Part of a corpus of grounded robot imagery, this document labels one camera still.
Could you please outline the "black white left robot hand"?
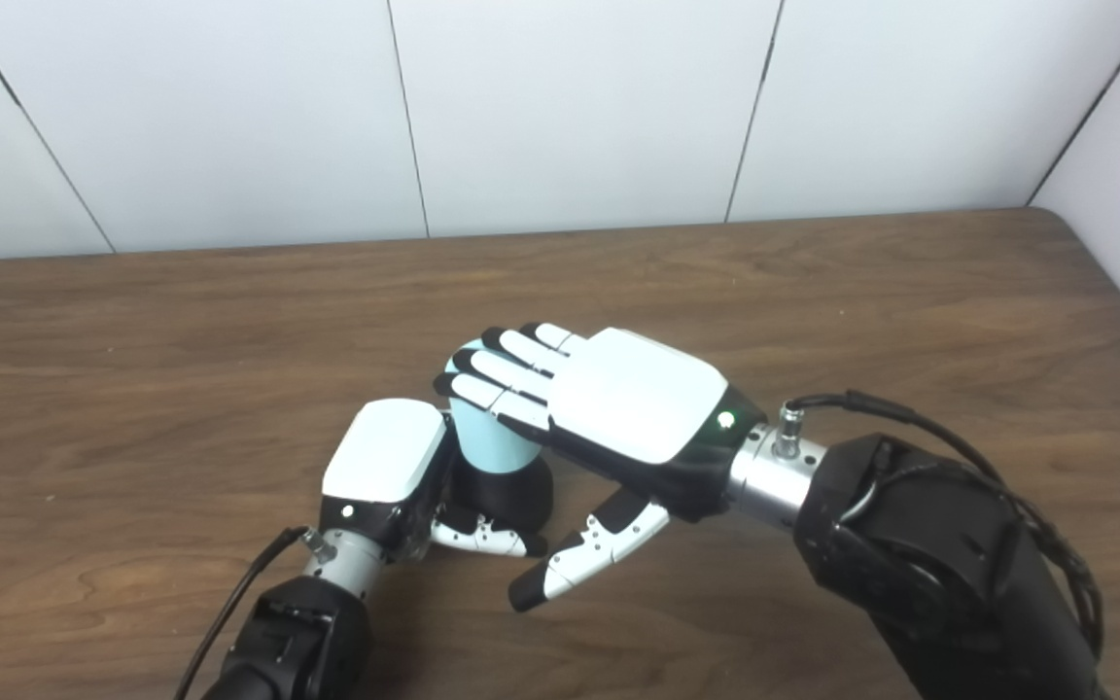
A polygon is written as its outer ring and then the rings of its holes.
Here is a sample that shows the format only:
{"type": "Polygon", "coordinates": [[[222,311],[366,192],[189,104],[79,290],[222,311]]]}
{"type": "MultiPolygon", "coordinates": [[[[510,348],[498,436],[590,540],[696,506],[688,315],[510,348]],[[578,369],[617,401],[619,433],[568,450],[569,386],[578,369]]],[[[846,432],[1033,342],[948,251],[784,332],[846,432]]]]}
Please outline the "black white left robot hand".
{"type": "Polygon", "coordinates": [[[323,475],[317,529],[360,536],[388,562],[431,545],[543,558],[554,478],[521,438],[482,435],[447,409],[383,399],[360,409],[323,475]]]}

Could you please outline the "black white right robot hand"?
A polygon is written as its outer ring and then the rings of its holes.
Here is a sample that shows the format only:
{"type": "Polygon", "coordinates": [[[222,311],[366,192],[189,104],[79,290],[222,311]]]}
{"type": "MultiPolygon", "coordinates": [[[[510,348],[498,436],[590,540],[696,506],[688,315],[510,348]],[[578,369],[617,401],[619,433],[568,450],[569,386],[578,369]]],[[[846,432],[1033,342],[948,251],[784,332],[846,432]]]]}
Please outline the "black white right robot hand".
{"type": "Polygon", "coordinates": [[[725,513],[738,452],[765,424],[718,368],[635,332],[492,327],[435,377],[440,396],[617,484],[584,528],[510,585],[515,612],[570,592],[668,523],[725,513]]]}

